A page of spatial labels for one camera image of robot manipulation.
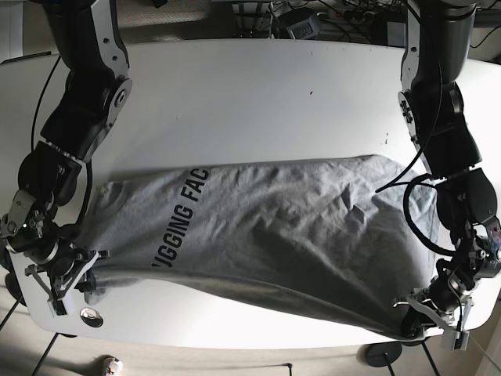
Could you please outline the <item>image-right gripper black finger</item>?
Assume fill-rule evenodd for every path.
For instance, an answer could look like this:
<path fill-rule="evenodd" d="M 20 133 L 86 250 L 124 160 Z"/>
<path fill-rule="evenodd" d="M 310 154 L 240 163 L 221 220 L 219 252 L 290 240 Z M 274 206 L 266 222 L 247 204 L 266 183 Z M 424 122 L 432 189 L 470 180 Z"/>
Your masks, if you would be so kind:
<path fill-rule="evenodd" d="M 401 324 L 401 336 L 404 339 L 417 339 L 421 336 L 421 331 L 422 314 L 409 305 Z"/>

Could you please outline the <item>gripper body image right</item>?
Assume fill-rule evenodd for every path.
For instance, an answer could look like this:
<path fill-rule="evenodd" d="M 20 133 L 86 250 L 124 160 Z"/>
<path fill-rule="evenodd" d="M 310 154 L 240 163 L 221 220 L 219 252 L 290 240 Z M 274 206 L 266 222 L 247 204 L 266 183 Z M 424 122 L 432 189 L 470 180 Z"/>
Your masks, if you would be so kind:
<path fill-rule="evenodd" d="M 459 277 L 435 277 L 429 287 L 414 289 L 407 296 L 398 298 L 393 307 L 412 306 L 416 311 L 418 305 L 432 308 L 443 320 L 442 327 L 438 327 L 429 317 L 422 314 L 423 337 L 426 331 L 432 327 L 438 327 L 443 331 L 448 327 L 454 327 L 458 331 L 467 331 L 465 323 L 473 306 L 471 295 L 475 290 L 475 284 L 464 284 Z"/>

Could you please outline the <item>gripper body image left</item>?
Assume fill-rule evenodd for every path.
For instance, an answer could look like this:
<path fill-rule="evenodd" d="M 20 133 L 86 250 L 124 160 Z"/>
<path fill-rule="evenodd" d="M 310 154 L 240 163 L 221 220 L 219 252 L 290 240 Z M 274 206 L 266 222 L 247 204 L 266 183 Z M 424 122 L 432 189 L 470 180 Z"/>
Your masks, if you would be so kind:
<path fill-rule="evenodd" d="M 75 289 L 75 285 L 87 270 L 92 270 L 97 261 L 109 257 L 108 250 L 87 251 L 75 248 L 62 255 L 55 255 L 44 265 L 29 265 L 24 274 L 26 277 L 33 277 L 49 298 L 63 299 Z"/>

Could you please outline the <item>black robot arm image left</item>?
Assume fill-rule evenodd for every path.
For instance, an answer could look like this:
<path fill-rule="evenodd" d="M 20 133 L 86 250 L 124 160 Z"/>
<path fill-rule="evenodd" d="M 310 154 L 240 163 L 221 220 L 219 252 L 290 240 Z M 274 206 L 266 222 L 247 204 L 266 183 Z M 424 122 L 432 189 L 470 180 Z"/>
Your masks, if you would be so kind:
<path fill-rule="evenodd" d="M 12 253 L 27 256 L 25 273 L 47 293 L 58 316 L 70 311 L 70 292 L 92 290 L 99 255 L 76 245 L 83 221 L 59 226 L 81 172 L 106 138 L 131 90 L 128 52 L 113 1 L 44 1 L 52 36 L 69 70 L 59 105 L 18 172 L 18 190 L 2 217 L 1 237 Z"/>

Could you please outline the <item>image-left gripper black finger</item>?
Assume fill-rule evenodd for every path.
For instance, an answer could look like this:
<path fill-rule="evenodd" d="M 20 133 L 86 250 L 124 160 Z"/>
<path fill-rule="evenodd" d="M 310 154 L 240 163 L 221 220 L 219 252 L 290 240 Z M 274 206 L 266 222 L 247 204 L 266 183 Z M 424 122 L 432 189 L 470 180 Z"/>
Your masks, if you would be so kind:
<path fill-rule="evenodd" d="M 80 292 L 104 292 L 105 288 L 97 284 L 95 274 L 87 270 L 75 285 L 75 289 Z"/>

